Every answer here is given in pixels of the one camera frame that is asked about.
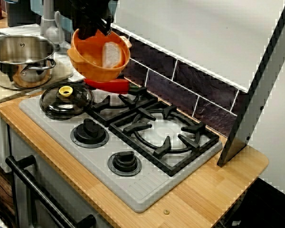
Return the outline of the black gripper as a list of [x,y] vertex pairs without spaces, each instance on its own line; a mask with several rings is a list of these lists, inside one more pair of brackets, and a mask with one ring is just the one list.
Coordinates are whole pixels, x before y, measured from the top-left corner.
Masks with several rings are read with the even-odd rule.
[[78,35],[84,39],[95,36],[100,31],[107,36],[111,33],[112,11],[108,0],[72,1],[73,30],[79,29]]

